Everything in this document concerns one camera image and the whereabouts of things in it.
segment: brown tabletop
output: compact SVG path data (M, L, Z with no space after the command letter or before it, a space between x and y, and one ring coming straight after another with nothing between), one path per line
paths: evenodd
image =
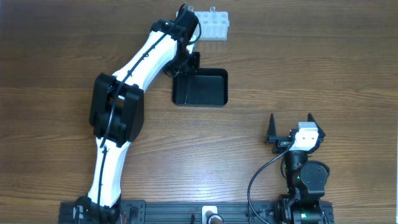
M59 203L91 187L95 78L123 67L182 2L0 3L0 222L56 222ZM245 202L250 178L275 156L264 144L269 115L286 135L311 112L326 132L312 159L331 168L323 199L337 223L393 223L398 2L190 3L229 12L228 40L197 45L201 67L227 69L228 104L175 106L172 81L159 74L127 153L123 199ZM285 190L276 163L252 199Z

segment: table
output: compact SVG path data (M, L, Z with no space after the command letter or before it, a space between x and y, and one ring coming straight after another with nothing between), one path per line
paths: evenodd
M56 222L59 203L91 187L88 123L95 78L124 66L150 26L182 2L9 1L0 20L0 222ZM172 103L159 74L144 127L127 153L125 199L246 201L275 155L269 116L286 135L311 112L326 132L312 159L331 168L324 200L338 223L393 223L396 214L397 1L193 1L228 11L225 42L199 41L201 67L225 68L223 108ZM252 199L285 193L274 164Z

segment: robotic arm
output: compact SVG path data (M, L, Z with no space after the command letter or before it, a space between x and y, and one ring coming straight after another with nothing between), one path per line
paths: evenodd
M94 85L90 124L94 126L97 160L87 196L76 201L74 219L85 216L114 223L119 218L120 180L127 150L144 122L144 92L159 73L190 69L191 38L198 18L181 6L175 21L159 20L138 53L112 76L100 74Z

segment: wood grain surface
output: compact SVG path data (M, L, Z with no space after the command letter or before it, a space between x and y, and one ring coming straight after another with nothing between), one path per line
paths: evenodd
M54 223L60 202L87 193L94 80L124 66L181 3L0 1L0 222ZM394 223L398 1L190 3L229 12L228 40L197 46L202 67L227 69L228 104L177 107L159 74L127 153L123 199L245 202L250 178L275 156L263 143L270 113L285 135L311 112L326 132L312 159L331 168L324 199L336 222ZM283 193L279 164L252 188L256 200Z

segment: wooden table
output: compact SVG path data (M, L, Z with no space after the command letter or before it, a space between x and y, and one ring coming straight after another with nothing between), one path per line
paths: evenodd
M200 41L201 66L229 73L223 108L172 103L159 74L128 151L124 199L246 201L255 171L275 155L269 115L286 135L311 112L326 132L312 159L331 168L325 200L338 223L396 215L398 2L193 1L228 11L226 42ZM124 66L150 26L180 1L11 1L0 10L0 222L56 222L59 203L91 187L88 123L94 80ZM285 192L279 163L252 188Z

